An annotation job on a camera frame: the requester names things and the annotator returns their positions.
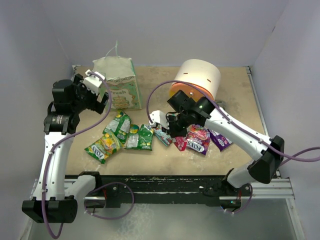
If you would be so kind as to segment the red candy packet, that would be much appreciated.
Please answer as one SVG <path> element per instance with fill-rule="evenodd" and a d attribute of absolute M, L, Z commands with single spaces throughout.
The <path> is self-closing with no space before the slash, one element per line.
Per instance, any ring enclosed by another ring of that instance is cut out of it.
<path fill-rule="evenodd" d="M 183 152 L 187 147 L 187 140 L 185 137 L 177 136 L 172 139 L 172 142 L 180 152 Z"/>

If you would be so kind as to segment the green cake paper bag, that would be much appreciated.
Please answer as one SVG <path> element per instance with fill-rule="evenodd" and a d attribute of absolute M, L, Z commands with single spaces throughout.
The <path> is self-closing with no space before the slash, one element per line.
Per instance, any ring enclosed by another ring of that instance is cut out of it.
<path fill-rule="evenodd" d="M 141 110 L 142 97 L 133 61 L 118 54 L 118 43 L 112 50 L 115 55 L 108 51 L 104 57 L 93 61 L 93 71 L 105 77 L 111 90 L 111 109 Z"/>

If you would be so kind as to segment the purple back-side candy packet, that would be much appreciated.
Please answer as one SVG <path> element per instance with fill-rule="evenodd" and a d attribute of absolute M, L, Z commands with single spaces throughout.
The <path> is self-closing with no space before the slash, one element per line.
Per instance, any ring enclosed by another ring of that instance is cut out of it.
<path fill-rule="evenodd" d="M 229 146 L 233 144 L 232 141 L 230 141 L 228 138 L 224 137 L 223 135 L 219 134 L 216 131 L 208 130 L 210 133 L 210 139 L 212 142 L 217 146 L 220 152 L 227 149 Z"/>

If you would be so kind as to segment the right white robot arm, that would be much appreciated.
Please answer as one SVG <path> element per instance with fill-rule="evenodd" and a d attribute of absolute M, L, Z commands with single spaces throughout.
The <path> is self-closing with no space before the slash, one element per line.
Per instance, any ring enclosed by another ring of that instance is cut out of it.
<path fill-rule="evenodd" d="M 226 137 L 250 156 L 250 162 L 228 171 L 216 187 L 219 192 L 233 196 L 253 182 L 271 182 L 283 161 L 283 138 L 271 138 L 251 129 L 205 96 L 195 101 L 179 90 L 167 102 L 173 111 L 163 114 L 164 127 L 171 137 L 184 137 L 191 125 L 199 125 Z"/>

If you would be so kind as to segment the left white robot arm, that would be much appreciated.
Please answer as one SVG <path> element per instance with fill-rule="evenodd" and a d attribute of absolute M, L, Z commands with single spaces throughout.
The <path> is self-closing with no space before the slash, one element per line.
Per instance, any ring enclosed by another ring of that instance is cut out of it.
<path fill-rule="evenodd" d="M 53 101 L 43 121 L 45 151 L 40 176 L 30 200 L 22 203 L 22 211 L 36 223 L 72 223 L 80 200 L 87 193 L 98 196 L 103 184 L 98 173 L 81 173 L 69 186 L 65 186 L 65 174 L 69 152 L 78 134 L 80 113 L 91 110 L 102 114 L 110 98 L 105 93 L 98 96 L 105 86 L 105 77 L 98 72 L 87 71 L 86 77 L 76 74 L 73 80 L 58 80 L 53 84 Z"/>

